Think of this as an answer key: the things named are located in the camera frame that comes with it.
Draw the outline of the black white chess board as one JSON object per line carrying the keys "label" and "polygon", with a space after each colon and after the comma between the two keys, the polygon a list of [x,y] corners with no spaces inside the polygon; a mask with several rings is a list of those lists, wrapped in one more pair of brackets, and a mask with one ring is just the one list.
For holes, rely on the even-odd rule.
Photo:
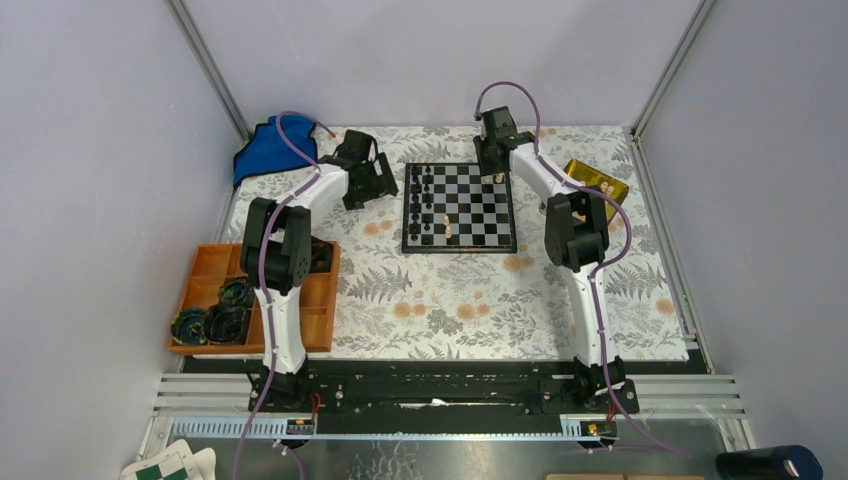
{"label": "black white chess board", "polygon": [[[408,163],[404,169],[401,252],[512,254],[518,250],[509,178],[482,183],[476,163]],[[443,217],[453,236],[446,239]]]}

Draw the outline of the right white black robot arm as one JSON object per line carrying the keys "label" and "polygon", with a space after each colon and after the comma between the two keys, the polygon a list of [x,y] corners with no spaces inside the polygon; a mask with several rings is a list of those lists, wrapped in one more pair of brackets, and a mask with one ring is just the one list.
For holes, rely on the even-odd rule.
{"label": "right white black robot arm", "polygon": [[544,205],[544,245],[550,262],[567,270],[566,285],[576,327],[575,374],[571,392],[583,410],[627,414],[630,394],[624,363],[607,333],[603,276],[610,245],[605,203],[597,189],[579,185],[538,152],[537,138],[521,132],[509,111],[477,111],[482,123],[473,143],[485,176],[512,173]]}

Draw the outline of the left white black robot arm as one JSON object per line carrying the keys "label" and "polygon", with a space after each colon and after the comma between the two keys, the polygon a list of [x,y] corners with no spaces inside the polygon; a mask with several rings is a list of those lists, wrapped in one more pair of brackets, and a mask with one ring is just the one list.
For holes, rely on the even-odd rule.
{"label": "left white black robot arm", "polygon": [[296,411],[310,404],[300,294],[312,264],[312,216],[335,203],[346,210],[398,192],[377,140],[349,130],[330,155],[280,200],[255,198],[248,209],[240,264],[262,309],[263,369],[253,410]]}

